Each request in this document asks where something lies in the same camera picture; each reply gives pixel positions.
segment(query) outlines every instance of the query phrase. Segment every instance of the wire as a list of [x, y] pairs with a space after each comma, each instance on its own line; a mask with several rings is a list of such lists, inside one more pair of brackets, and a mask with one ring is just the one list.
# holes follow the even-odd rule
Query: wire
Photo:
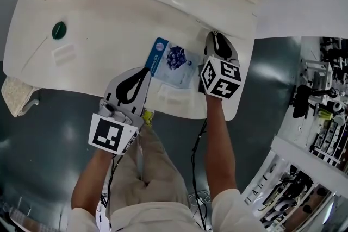
[[193, 185], [193, 188], [194, 188], [194, 191], [195, 191], [195, 196], [196, 196], [196, 202], [197, 202], [197, 206], [198, 206], [198, 210], [200, 211], [200, 216], [201, 216], [201, 220], [202, 220], [202, 225], [203, 225], [203, 229], [206, 231], [207, 230], [207, 213], [208, 213], [208, 210], [207, 210], [207, 206], [205, 203], [203, 203], [206, 211], [205, 211], [205, 214], [204, 214], [204, 217], [202, 215], [202, 210], [201, 210], [201, 206], [200, 206], [200, 203], [198, 200], [200, 200], [200, 197], [198, 195], [198, 192], [197, 192], [197, 184], [196, 184], [196, 177], [195, 177], [195, 154], [196, 154], [196, 151], [198, 149], [198, 144], [200, 142], [200, 139], [206, 129], [206, 126], [207, 126], [207, 119], [204, 120], [204, 123], [203, 123], [203, 126], [201, 128], [201, 131], [200, 133], [198, 134], [198, 137], [196, 139], [196, 142], [195, 142], [195, 145], [192, 149], [192, 156], [191, 156], [191, 164], [192, 164], [192, 185]]

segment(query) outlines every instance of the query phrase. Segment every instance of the gray floor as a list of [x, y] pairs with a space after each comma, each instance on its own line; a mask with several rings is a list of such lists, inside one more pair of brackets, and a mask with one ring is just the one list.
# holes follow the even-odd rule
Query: gray floor
[[[256, 40], [237, 116], [228, 123], [242, 191], [266, 157], [288, 107], [300, 57], [291, 38]], [[0, 73], [0, 84], [5, 75]], [[94, 149], [87, 144], [98, 97], [40, 90], [41, 103], [13, 118], [0, 98], [0, 185], [13, 205], [42, 223], [65, 229], [73, 187]], [[191, 149], [203, 121], [156, 113], [153, 127], [192, 192]], [[196, 154], [198, 190], [207, 189], [205, 138]]]

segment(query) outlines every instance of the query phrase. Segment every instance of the white shirt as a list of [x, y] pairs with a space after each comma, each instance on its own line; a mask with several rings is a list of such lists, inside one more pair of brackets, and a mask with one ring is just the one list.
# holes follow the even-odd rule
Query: white shirt
[[[265, 232], [240, 193], [230, 189], [213, 200], [212, 226], [214, 232]], [[112, 232], [202, 232], [188, 207], [175, 202], [149, 202], [115, 211], [111, 216]], [[67, 232], [99, 231], [94, 216], [81, 208], [72, 210]]]

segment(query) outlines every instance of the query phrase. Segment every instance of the beige pants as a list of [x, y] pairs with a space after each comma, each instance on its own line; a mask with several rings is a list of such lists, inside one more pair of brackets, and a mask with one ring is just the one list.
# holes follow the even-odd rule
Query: beige pants
[[144, 126], [138, 139], [144, 160], [142, 179], [136, 166], [138, 145], [134, 142], [114, 173], [107, 218], [118, 209], [145, 202], [179, 202], [190, 207], [184, 179], [154, 131]]

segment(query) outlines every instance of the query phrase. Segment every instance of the white desk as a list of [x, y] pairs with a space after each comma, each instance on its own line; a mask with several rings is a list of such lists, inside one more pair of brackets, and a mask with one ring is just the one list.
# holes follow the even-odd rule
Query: white desk
[[[61, 20], [67, 25], [67, 33], [54, 41], [51, 31]], [[103, 96], [112, 78], [145, 64], [157, 37], [203, 54], [207, 32], [191, 16], [155, 0], [19, 0], [3, 67], [8, 76], [33, 86]], [[244, 84], [253, 38], [229, 39], [239, 54]], [[76, 57], [56, 66], [52, 51], [67, 44], [74, 45]], [[205, 118], [205, 97], [197, 92], [197, 84], [198, 74], [192, 89], [166, 88], [163, 93], [161, 82], [152, 79], [145, 106], [179, 117]], [[243, 87], [224, 101], [226, 120], [235, 116]]]

